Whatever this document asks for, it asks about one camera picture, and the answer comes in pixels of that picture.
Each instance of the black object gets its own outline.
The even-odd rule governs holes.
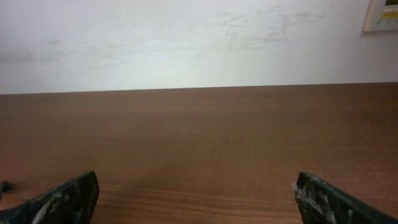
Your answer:
[[[20,206],[0,211],[0,223],[89,224],[99,193],[95,172],[85,172]]]
[[[311,173],[301,172],[294,189],[304,224],[398,224]]]
[[[10,190],[10,188],[11,188],[11,186],[10,186],[10,183],[8,181],[5,180],[5,181],[0,183],[0,200],[1,200],[1,194],[3,192],[6,192],[6,191]]]

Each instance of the dark grey object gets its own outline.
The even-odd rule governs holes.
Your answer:
[[[0,211],[0,223],[88,224],[99,193],[95,172],[85,172],[18,207]]]
[[[301,172],[294,189],[304,224],[398,224],[311,173]]]

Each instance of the wooden table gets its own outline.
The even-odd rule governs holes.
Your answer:
[[[0,209],[86,170],[92,223],[301,223],[313,172],[398,218],[398,83],[0,96]]]

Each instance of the brown tabletop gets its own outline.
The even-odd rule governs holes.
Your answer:
[[[398,218],[398,83],[0,96],[17,205],[86,170],[91,223],[301,223],[307,170]]]

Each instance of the white wall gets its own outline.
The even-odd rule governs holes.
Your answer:
[[[2,0],[0,93],[398,81],[365,0]]]

